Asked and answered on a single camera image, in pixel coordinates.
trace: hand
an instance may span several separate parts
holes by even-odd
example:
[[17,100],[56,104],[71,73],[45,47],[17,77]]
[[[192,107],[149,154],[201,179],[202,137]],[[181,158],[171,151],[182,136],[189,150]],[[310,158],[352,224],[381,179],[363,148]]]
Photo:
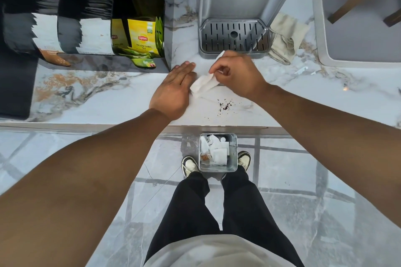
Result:
[[170,121],[180,118],[189,105],[189,87],[197,76],[194,68],[193,62],[175,66],[156,89],[149,109],[162,112]]
[[214,74],[218,82],[235,94],[252,101],[255,101],[267,86],[252,59],[248,55],[234,51],[226,51],[211,66],[209,73]]

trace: white and black sneaker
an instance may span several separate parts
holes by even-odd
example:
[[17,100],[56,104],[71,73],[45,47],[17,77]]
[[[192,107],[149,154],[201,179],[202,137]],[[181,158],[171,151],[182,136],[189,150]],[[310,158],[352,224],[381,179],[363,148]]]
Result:
[[251,164],[251,155],[246,151],[238,153],[238,166],[243,166],[245,172],[247,172],[249,165]]
[[187,178],[192,172],[200,172],[198,164],[195,159],[191,156],[186,156],[181,162],[181,169],[183,170],[184,177]]

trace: drip tray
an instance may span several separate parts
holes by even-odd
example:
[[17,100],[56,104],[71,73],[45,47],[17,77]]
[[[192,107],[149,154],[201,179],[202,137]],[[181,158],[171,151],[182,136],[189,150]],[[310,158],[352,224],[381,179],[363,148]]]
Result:
[[224,50],[262,58],[269,48],[269,31],[259,19],[207,19],[199,28],[203,58],[215,58]]

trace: foot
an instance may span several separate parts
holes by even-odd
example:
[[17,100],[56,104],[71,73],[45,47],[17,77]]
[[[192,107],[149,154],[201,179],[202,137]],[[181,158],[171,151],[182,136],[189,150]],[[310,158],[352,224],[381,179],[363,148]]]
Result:
[[251,164],[251,155],[246,151],[238,153],[238,166],[243,166],[245,172],[247,172],[249,165]]
[[181,162],[181,169],[183,170],[185,178],[187,178],[192,172],[200,172],[198,164],[191,156],[186,156],[183,158],[183,161]]

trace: person's right arm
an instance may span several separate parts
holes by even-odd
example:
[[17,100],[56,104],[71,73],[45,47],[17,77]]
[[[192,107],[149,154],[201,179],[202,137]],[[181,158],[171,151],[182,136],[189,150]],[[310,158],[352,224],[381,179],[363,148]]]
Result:
[[247,55],[227,51],[209,72],[261,106],[328,170],[401,227],[400,130],[270,85]]

